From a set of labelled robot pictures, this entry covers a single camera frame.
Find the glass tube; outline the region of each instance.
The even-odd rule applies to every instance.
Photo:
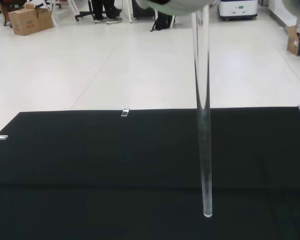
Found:
[[[212,216],[211,129],[209,89],[209,6],[192,13],[199,156],[203,214]]]

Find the white tile floor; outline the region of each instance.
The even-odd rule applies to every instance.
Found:
[[[211,11],[213,108],[300,104],[300,57],[286,51],[287,34],[267,8],[258,13],[221,22]],[[58,27],[29,36],[0,16],[0,130],[23,111],[196,107],[189,16],[150,32],[152,20],[129,24],[123,14],[120,24],[76,22],[67,3],[55,15]]]

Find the white wall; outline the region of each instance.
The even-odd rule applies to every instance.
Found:
[[[276,14],[286,25],[293,26],[297,23],[297,17],[288,12],[282,3],[282,0],[270,0],[270,10]]]

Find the cardboard box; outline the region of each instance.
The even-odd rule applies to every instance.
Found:
[[[46,8],[36,8],[32,3],[24,4],[25,9],[9,12],[14,34],[26,36],[53,27],[52,12]]]
[[[297,34],[297,28],[298,25],[285,28],[288,32],[287,50],[296,56],[300,56],[300,35]]]
[[[54,27],[52,22],[52,12],[47,8],[36,8],[35,9],[36,16],[39,22],[39,30],[43,31],[46,29],[51,29]]]
[[[34,9],[21,9],[9,12],[14,34],[26,36],[39,32],[39,22]]]

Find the black pants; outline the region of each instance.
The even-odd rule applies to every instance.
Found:
[[[102,19],[103,9],[105,10],[107,18],[115,18],[115,15],[113,13],[115,0],[91,0],[91,3],[95,19]]]

